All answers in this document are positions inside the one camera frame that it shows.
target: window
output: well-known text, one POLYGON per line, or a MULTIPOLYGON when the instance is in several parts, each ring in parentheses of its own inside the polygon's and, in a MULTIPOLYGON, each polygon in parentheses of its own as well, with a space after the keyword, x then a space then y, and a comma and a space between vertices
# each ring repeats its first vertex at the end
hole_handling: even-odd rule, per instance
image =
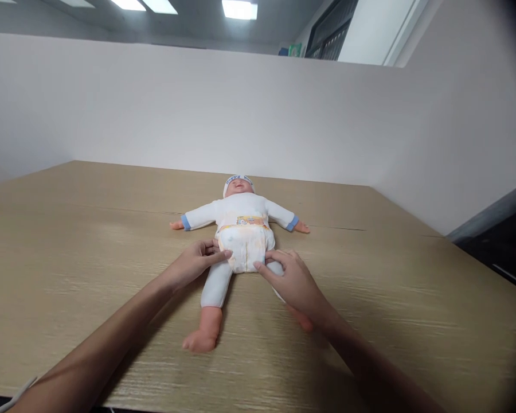
POLYGON ((310 33, 306 57, 320 60, 337 60, 357 0, 334 0, 317 20, 310 33))

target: wood grain surface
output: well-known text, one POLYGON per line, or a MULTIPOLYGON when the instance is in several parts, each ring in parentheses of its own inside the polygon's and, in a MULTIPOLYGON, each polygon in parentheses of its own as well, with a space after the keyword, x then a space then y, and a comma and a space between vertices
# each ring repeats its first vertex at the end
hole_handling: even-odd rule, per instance
MULTIPOLYGON (((214 227, 171 231, 226 176, 70 162, 0 185, 0 395, 12 395, 214 227)), ((448 410, 516 386, 516 287, 371 188, 254 178, 311 234, 273 225, 341 314, 448 410)), ((257 274, 234 277, 217 349, 181 349, 203 279, 154 320, 104 395, 156 412, 366 411, 352 376, 257 274)))

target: fluorescent light panel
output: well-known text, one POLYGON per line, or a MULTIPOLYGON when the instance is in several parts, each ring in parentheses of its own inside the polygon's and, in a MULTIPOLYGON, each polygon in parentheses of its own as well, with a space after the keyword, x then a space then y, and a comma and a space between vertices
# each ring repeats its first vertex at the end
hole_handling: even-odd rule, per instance
POLYGON ((145 7, 138 0, 111 0, 124 10, 145 11, 145 7))
POLYGON ((168 0, 143 0, 143 2, 155 13, 178 14, 168 0))
POLYGON ((85 7, 86 9, 95 9, 94 5, 84 0, 61 0, 66 5, 71 7, 85 7))
POLYGON ((222 0, 222 6, 227 18, 256 20, 258 17, 258 5, 248 1, 222 0))

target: white cable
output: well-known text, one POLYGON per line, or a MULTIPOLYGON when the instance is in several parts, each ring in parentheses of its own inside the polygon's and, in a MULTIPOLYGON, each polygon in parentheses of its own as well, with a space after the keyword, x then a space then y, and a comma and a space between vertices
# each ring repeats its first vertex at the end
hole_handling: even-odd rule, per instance
POLYGON ((32 379, 27 381, 25 383, 25 385, 23 387, 21 387, 21 389, 19 389, 17 394, 15 396, 13 396, 9 402, 4 404, 3 406, 0 406, 0 413, 4 413, 5 411, 8 411, 9 409, 11 409, 13 407, 13 405, 17 403, 17 400, 19 400, 21 395, 23 393, 25 393, 25 391, 36 381, 36 379, 37 379, 37 377, 33 377, 32 379))

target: doll leg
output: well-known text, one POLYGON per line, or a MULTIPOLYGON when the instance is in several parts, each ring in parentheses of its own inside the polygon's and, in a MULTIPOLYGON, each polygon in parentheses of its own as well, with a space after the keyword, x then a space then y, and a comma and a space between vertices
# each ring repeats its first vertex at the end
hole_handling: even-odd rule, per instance
MULTIPOLYGON (((270 262, 267 266, 275 275, 283 276, 283 266, 278 263, 277 261, 270 262)), ((285 300, 279 295, 279 293, 273 289, 275 294, 279 297, 279 299, 283 302, 285 300)), ((311 323, 311 320, 300 311, 296 310, 295 308, 291 307, 287 303, 285 303, 287 306, 288 311, 292 314, 294 318, 298 321, 300 326, 302 327, 302 330, 304 330, 306 333, 311 333, 314 329, 314 325, 311 323)))
POLYGON ((222 305, 228 292, 233 271, 227 261, 214 264, 201 294, 201 322, 199 329, 183 341, 182 347, 196 353, 206 353, 216 347, 222 324, 222 305))

